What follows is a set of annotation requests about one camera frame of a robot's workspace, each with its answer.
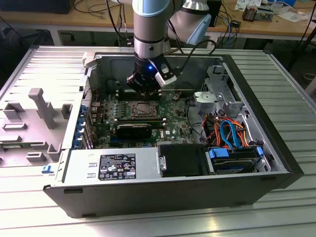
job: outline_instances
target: motherboard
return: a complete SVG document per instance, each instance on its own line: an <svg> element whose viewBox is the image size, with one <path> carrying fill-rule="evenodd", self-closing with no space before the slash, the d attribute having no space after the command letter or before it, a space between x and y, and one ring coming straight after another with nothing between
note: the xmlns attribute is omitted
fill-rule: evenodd
<svg viewBox="0 0 316 237"><path fill-rule="evenodd" d="M92 103L94 148L156 147L163 143L193 143L185 112L187 98L163 93L157 100L124 100L109 94Z"/></svg>

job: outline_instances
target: aluminum extrusion table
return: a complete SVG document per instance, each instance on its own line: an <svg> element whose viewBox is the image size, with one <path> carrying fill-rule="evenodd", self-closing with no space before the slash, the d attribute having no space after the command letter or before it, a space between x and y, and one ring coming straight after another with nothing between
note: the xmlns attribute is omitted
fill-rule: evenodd
<svg viewBox="0 0 316 237"><path fill-rule="evenodd" d="M0 108L6 101L26 98L35 83L41 84L44 91L54 85L58 96L50 98L53 104L71 103L73 87L82 83L84 53L109 50L120 51L109 47L30 49L2 88ZM198 49L196 53L208 50ZM0 168L0 235L315 236L315 102L272 55L259 50L215 53L232 56L297 159L304 177L285 190L268 193L251 206L72 219L42 191L48 179L54 177L42 175L42 166Z"/></svg>

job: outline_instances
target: blue cable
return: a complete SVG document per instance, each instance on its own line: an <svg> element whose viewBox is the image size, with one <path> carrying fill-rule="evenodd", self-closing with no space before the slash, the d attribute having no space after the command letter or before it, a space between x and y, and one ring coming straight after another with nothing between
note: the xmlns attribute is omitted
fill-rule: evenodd
<svg viewBox="0 0 316 237"><path fill-rule="evenodd" d="M231 25L229 24L229 21L228 21L225 17L221 17L221 18L227 22L228 29L229 29L228 40L227 40L227 42L226 42L226 46L225 46L225 48L227 48L228 43L229 43L229 41L230 41L230 39L231 39L232 28L231 28Z"/></svg>
<svg viewBox="0 0 316 237"><path fill-rule="evenodd" d="M232 144L231 144L229 141L227 141L227 139L226 139L226 137L225 137L225 134L224 134L224 125L225 125L226 123L228 123L228 125L231 127L232 135L233 135L233 140L234 140L235 146L238 147L238 148L241 148L241 145L240 145L240 143L239 143L239 140L238 140L238 138L237 138L237 136L236 136L236 131L235 131L234 125L232 124L232 122L227 121L227 120L222 121L221 127L220 127L221 137L222 137L223 141L224 141L231 149L233 148Z"/></svg>

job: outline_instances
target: workbench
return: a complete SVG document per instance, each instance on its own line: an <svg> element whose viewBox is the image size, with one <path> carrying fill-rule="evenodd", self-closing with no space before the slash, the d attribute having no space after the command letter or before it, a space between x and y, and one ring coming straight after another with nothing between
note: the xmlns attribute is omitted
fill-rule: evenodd
<svg viewBox="0 0 316 237"><path fill-rule="evenodd" d="M300 40L307 26L307 21L293 23L278 16L274 16L272 22L255 21L246 22L242 20L242 12L235 11L236 0L224 0L227 12L234 16L233 19L241 21L241 28L238 33L239 38L256 38L256 39L275 39L275 40ZM88 0L89 6L104 3L103 0ZM307 3L296 2L295 8L309 8L314 6L314 1ZM77 5L82 11L87 11L84 2ZM105 5L96 6L93 10L105 9ZM126 24L128 32L133 32L133 10L131 6L126 6ZM114 22L119 15L119 7L111 9ZM114 32L108 13L105 11L103 19L90 15L88 13L78 12L74 9L68 15L56 15L49 13L30 13L30 12L0 12L5 20L15 28L26 29L43 29L49 30L55 45L62 45L59 31L89 31L89 32ZM0 23L0 27L7 27L5 23ZM227 27L221 19L217 21L215 27L209 27L206 33L212 40L217 40L223 36Z"/></svg>
<svg viewBox="0 0 316 237"><path fill-rule="evenodd" d="M0 91L0 107L14 98L27 96L28 87L40 81L56 88L58 96L54 96L52 104L71 103L71 87L78 87L84 78L84 53L109 50L121 52L120 48L112 47L30 49ZM249 206L72 219L42 191L43 185L55 178L54 174L43 175L42 166L0 168L0 236L315 236L315 102L271 54L224 49L214 53L231 55L304 171L304 177Z"/></svg>

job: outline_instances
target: power supply label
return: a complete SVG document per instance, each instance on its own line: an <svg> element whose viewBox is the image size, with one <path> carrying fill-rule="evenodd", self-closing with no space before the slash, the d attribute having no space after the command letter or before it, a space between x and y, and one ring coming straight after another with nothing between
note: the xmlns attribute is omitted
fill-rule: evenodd
<svg viewBox="0 0 316 237"><path fill-rule="evenodd" d="M135 154L101 155L99 180L136 179Z"/></svg>

